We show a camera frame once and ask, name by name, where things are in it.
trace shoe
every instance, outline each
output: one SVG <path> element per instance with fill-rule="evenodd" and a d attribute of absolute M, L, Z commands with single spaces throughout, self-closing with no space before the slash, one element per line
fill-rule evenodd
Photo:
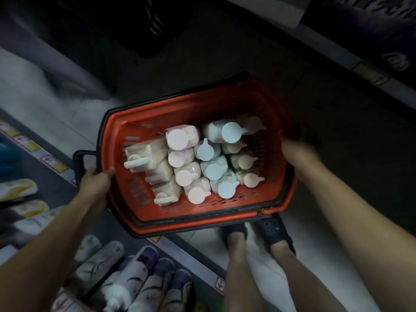
<path fill-rule="evenodd" d="M 221 227 L 221 237 L 226 248 L 228 249 L 228 236 L 233 232 L 241 232 L 244 234 L 244 239 L 247 240 L 247 228 L 244 223 L 237 223 L 232 225 L 224 225 Z"/>
<path fill-rule="evenodd" d="M 265 247 L 270 252 L 270 247 L 280 241 L 286 241 L 290 250 L 296 255 L 293 247 L 293 240 L 289 236 L 283 220 L 278 213 L 273 214 L 271 218 L 254 221 L 253 225 L 263 238 Z"/>

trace person's right arm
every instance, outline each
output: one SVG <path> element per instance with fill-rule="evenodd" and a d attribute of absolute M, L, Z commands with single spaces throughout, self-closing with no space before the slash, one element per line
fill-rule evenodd
<path fill-rule="evenodd" d="M 282 134 L 282 152 L 309 188 L 383 312 L 416 309 L 416 238 L 388 220 L 320 161 Z"/>

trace red shopping basket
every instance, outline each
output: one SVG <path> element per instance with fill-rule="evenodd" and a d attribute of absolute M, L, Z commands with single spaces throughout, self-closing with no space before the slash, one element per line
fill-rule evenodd
<path fill-rule="evenodd" d="M 290 130 L 288 116 L 275 96 L 247 72 L 219 82 L 170 96 L 107 111 L 99 131 L 96 151 L 74 154 L 76 181 L 84 173 L 83 156 L 96 156 L 99 170 L 116 168 L 109 191 L 113 213 L 130 233 L 138 237 L 166 232 L 194 230 L 258 219 L 285 209 L 295 186 L 293 167 L 281 152 L 278 132 Z M 244 140 L 256 157 L 256 167 L 265 180 L 256 188 L 238 186 L 236 195 L 223 199 L 212 193 L 204 203 L 191 204 L 185 195 L 176 203 L 153 203 L 152 186 L 144 173 L 132 173 L 123 166 L 124 148 L 155 138 L 176 125 L 200 126 L 243 113 L 259 116 L 267 126 Z"/>

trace floor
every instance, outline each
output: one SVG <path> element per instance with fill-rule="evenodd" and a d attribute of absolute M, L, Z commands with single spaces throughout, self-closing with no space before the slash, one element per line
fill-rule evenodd
<path fill-rule="evenodd" d="M 0 105 L 65 154 L 95 149 L 107 109 L 174 93 L 249 71 L 285 101 L 297 122 L 313 127 L 323 161 L 381 212 L 411 228 L 415 201 L 416 129 L 349 84 L 322 71 L 210 1 L 198 1 L 188 28 L 151 59 L 118 49 L 122 70 L 109 101 L 57 96 L 36 66 L 0 50 Z M 94 160 L 87 158 L 87 165 Z M 378 311 L 351 261 L 299 183 L 282 215 L 298 258 L 349 311 Z M 216 229 L 180 236 L 223 268 L 227 253 Z M 286 277 L 249 227 L 248 259 L 263 294 L 294 311 Z"/>

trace person's right hand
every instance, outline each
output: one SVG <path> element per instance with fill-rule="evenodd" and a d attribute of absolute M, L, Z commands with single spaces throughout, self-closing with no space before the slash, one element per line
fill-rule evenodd
<path fill-rule="evenodd" d="M 296 177 L 304 181 L 305 174 L 311 168 L 322 164 L 315 147 L 304 141 L 290 139 L 284 130 L 279 135 L 283 156 L 293 165 Z"/>

